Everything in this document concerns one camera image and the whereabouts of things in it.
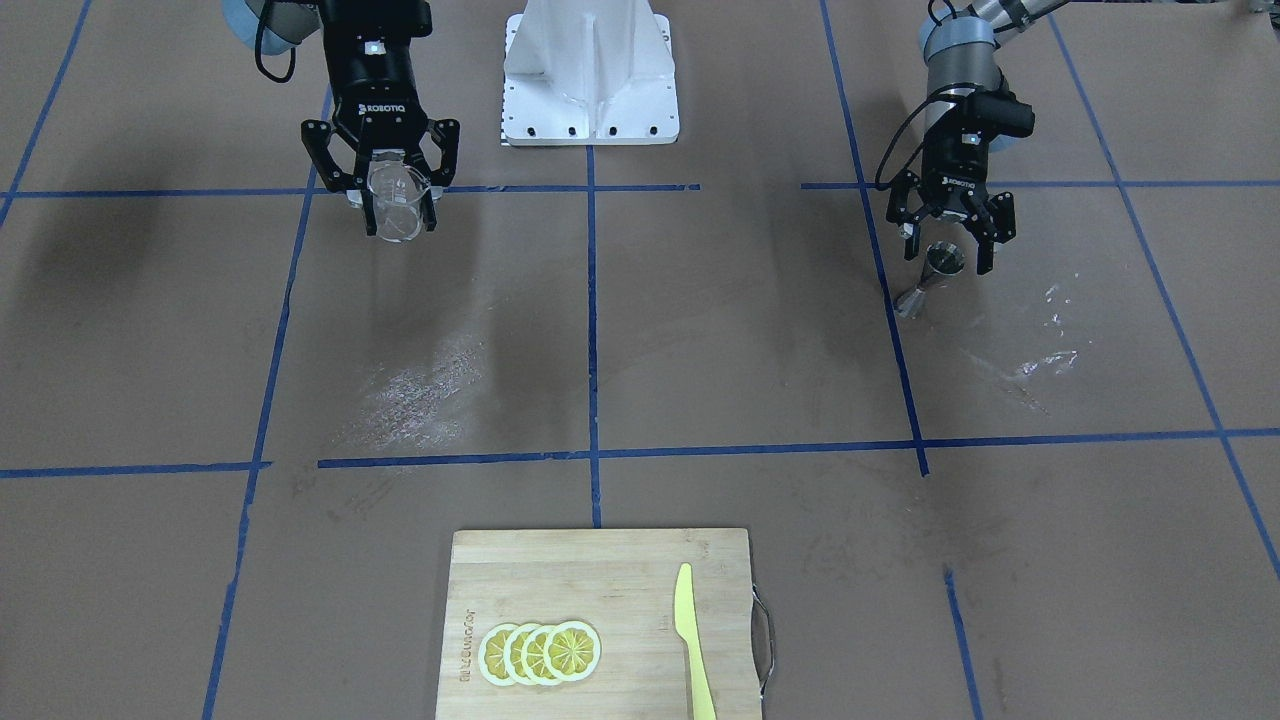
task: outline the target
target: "metal handle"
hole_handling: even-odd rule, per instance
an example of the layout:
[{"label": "metal handle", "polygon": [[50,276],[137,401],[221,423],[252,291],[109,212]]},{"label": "metal handle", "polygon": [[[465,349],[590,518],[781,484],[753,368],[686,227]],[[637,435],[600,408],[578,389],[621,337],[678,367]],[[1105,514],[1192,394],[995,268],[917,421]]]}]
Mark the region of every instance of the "metal handle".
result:
[{"label": "metal handle", "polygon": [[[759,607],[760,614],[764,616],[764,626],[769,633],[769,666],[764,670],[764,676],[760,678],[760,702],[764,702],[765,688],[768,688],[769,680],[773,678],[773,670],[777,667],[777,652],[773,641],[773,614],[769,612],[769,606],[764,605],[764,598],[760,597],[760,588],[751,583],[751,602],[753,607]],[[751,624],[753,639],[755,632],[755,624]],[[759,667],[756,667],[756,674],[759,674]]]}]

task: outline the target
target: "white metal stand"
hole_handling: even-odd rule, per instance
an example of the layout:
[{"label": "white metal stand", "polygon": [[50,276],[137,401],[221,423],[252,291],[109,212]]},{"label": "white metal stand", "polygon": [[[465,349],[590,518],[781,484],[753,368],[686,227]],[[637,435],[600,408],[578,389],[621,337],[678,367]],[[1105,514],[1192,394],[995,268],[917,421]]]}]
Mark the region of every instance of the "white metal stand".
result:
[{"label": "white metal stand", "polygon": [[671,23],[648,0],[529,0],[507,20],[504,145],[680,136]]}]

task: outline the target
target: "clear measuring cup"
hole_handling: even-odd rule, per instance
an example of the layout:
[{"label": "clear measuring cup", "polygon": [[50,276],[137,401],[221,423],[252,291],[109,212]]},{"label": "clear measuring cup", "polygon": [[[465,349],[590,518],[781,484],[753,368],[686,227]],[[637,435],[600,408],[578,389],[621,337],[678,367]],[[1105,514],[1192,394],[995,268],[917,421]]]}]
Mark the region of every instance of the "clear measuring cup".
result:
[{"label": "clear measuring cup", "polygon": [[404,164],[401,150],[374,152],[369,165],[369,191],[374,193],[374,220],[378,237],[404,242],[422,232],[422,196],[431,183],[422,173]]}]

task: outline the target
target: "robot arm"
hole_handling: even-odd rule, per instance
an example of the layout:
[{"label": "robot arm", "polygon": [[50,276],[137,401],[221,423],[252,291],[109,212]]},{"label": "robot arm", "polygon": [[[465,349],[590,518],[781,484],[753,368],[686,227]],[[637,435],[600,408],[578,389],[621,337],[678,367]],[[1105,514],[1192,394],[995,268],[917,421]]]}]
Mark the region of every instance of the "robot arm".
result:
[{"label": "robot arm", "polygon": [[[961,224],[973,234],[978,274],[986,274],[995,265],[996,243],[1018,234],[1012,193],[987,192],[988,156],[1007,142],[1004,138],[1028,137],[1036,128],[1036,113],[1009,88],[995,54],[1068,0],[978,0],[964,10],[945,0],[941,15],[933,12],[934,1],[920,28],[928,95],[899,129],[900,137],[915,115],[925,113],[924,141],[916,149],[923,152],[922,169],[911,172],[911,155],[890,183],[882,183],[891,143],[876,184],[890,191],[886,218],[899,225],[908,260],[919,254],[920,223],[932,217]],[[920,199],[915,210],[909,208],[913,191]]]},{"label": "robot arm", "polygon": [[[431,33],[431,9],[424,0],[224,0],[224,14],[237,36],[255,49],[259,69],[271,76],[262,54],[294,51],[307,36],[324,36],[334,108],[329,120],[302,123],[302,143],[330,192],[344,192],[365,215],[369,234],[399,242],[425,225],[435,229],[435,201],[457,170],[460,126],[431,119],[419,104],[408,46]],[[338,135],[356,151],[351,173],[329,152]],[[439,149],[431,168],[421,143],[430,135]]]}]

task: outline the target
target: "bamboo cutting board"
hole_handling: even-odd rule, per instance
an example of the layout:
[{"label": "bamboo cutting board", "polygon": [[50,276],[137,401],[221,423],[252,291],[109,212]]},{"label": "bamboo cutting board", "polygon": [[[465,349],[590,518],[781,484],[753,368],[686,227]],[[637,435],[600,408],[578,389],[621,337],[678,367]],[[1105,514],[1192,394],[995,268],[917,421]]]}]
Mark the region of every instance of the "bamboo cutting board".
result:
[{"label": "bamboo cutting board", "polygon": [[[694,569],[703,660],[717,720],[760,720],[745,529],[463,530],[453,536],[436,720],[691,719],[675,630],[681,562]],[[497,687],[479,669],[502,623],[582,620],[595,671],[557,687]]]}]

